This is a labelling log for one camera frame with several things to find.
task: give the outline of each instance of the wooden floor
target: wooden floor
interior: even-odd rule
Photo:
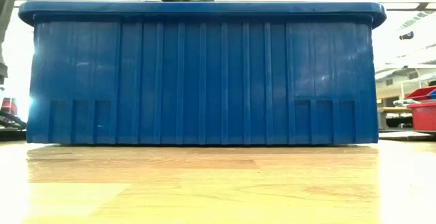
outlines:
[[[0,144],[0,223],[436,223],[436,142]]]

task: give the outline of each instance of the red container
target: red container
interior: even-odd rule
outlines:
[[[436,101],[421,104],[410,104],[414,130],[436,131]]]
[[[406,99],[413,99],[415,101],[424,101],[431,99],[430,93],[432,93],[434,90],[436,90],[436,86],[430,86],[426,88],[417,89],[416,91],[410,93],[408,96],[406,96]]]

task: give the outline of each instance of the window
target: window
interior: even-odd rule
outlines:
[[[418,73],[416,71],[407,75],[407,78],[409,78],[409,79],[414,79],[417,77],[418,77]]]
[[[386,81],[386,86],[390,86],[390,85],[393,85],[393,84],[394,84],[394,80],[392,80],[392,79],[388,79]]]

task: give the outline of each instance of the wooden table surface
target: wooden table surface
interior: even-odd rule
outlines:
[[[436,223],[436,143],[0,144],[0,223]]]

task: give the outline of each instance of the bin rim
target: bin rim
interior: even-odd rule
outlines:
[[[38,13],[64,14],[369,14],[372,28],[386,20],[384,6],[371,2],[150,2],[150,1],[27,1],[18,15],[34,24]]]
[[[409,104],[409,105],[407,105],[407,108],[423,108],[423,107],[429,107],[429,106],[436,106],[436,101]]]

